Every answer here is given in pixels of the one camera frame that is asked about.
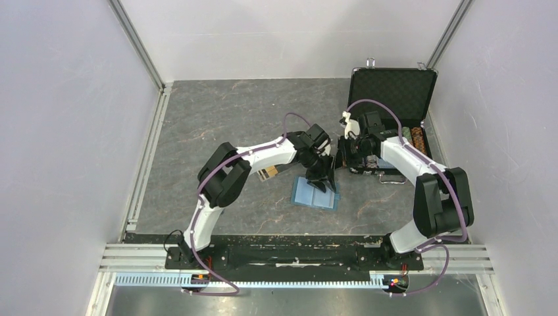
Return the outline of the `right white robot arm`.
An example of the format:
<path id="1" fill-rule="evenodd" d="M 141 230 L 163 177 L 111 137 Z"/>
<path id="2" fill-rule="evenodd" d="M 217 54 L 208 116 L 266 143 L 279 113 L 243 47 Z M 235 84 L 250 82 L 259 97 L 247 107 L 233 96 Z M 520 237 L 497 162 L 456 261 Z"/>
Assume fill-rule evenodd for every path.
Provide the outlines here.
<path id="1" fill-rule="evenodd" d="M 396 269 L 410 251 L 423 251 L 472 224 L 469 181 L 463 169 L 435 162 L 403 136 L 401 127 L 386 129 L 376 111 L 357 119 L 344 111 L 340 123 L 344 134 L 338 139 L 339 166 L 362 174 L 370 170 L 367 158 L 375 156 L 395 167 L 415 188 L 412 220 L 382 243 L 380 260 L 385 267 Z"/>

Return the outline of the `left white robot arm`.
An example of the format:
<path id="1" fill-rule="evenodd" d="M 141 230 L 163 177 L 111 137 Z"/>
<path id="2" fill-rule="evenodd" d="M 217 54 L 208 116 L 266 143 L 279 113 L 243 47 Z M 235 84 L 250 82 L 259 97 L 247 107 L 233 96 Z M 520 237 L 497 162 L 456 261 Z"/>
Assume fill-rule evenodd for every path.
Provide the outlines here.
<path id="1" fill-rule="evenodd" d="M 308 185 L 327 192 L 336 191 L 331 139 L 317 124 L 307 131 L 286 132 L 275 140 L 249 147 L 220 144 L 203 165 L 197 179 L 197 206 L 178 247 L 182 260 L 191 268 L 207 259 L 213 229 L 223 209 L 240 196 L 248 177 L 275 165 L 302 165 Z"/>

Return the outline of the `blue card holder wallet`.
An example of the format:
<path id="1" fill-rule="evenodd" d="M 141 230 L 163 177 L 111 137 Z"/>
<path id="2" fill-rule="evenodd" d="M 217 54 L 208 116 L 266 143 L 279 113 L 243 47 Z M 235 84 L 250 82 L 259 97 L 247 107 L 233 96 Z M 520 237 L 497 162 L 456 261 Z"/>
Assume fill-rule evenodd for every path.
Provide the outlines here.
<path id="1" fill-rule="evenodd" d="M 307 183 L 307 179 L 298 176 L 293 183 L 291 203 L 327 211 L 336 211 L 340 200 L 339 193 L 327 188 L 325 192 Z"/>

